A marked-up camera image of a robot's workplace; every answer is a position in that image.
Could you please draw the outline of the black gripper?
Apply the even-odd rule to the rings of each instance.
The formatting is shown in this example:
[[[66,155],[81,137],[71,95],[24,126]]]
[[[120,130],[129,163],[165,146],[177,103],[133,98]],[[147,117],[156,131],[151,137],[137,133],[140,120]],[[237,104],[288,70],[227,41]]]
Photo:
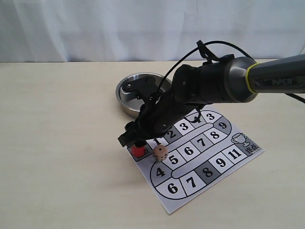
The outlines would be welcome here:
[[[145,109],[132,125],[118,137],[122,147],[145,147],[146,140],[163,137],[174,124],[195,109],[199,103],[180,103],[175,100],[170,89],[162,94],[159,102]]]

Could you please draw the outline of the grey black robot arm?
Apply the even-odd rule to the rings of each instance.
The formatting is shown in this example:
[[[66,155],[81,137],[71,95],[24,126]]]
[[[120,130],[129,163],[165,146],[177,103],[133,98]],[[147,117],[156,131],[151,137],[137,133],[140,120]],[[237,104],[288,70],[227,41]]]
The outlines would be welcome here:
[[[171,87],[157,93],[152,76],[122,85],[125,92],[143,100],[138,117],[125,126],[121,146],[145,145],[163,137],[192,110],[210,104],[248,103],[259,93],[302,94],[305,91],[305,57],[297,55],[257,63],[249,57],[222,57],[199,67],[181,65]]]

